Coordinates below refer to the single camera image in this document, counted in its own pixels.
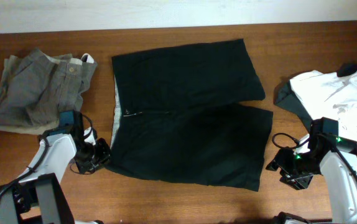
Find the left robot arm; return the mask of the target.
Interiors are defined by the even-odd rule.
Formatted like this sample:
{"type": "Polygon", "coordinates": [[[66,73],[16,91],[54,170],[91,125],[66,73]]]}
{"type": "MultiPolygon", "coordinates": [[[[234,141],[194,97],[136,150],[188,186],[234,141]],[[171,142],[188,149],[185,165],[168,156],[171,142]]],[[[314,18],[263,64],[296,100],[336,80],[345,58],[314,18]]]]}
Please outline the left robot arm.
{"type": "Polygon", "coordinates": [[[0,185],[0,223],[80,224],[61,188],[62,177],[72,165],[77,174],[94,174],[111,157],[108,143],[93,127],[84,127],[86,119],[79,111],[61,112],[58,126],[39,136],[39,150],[24,172],[0,185]]]}

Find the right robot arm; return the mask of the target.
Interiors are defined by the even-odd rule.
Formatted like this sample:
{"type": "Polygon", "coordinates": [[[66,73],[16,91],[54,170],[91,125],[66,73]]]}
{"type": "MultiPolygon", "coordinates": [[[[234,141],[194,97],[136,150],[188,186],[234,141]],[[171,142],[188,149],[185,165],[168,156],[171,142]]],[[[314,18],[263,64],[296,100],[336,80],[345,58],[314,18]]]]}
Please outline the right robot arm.
{"type": "Polygon", "coordinates": [[[327,185],[332,223],[357,223],[357,141],[338,134],[338,121],[322,117],[294,147],[281,146],[266,168],[279,171],[280,182],[305,190],[316,175],[327,185]]]}

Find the black shorts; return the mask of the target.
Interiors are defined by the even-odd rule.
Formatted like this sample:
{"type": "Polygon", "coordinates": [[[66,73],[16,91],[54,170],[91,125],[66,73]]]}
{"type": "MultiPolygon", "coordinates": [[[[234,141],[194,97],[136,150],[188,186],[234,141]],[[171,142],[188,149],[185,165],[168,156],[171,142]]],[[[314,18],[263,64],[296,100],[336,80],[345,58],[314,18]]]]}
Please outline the black shorts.
{"type": "Polygon", "coordinates": [[[112,58],[112,172],[258,191],[273,113],[243,40],[112,58]]]}

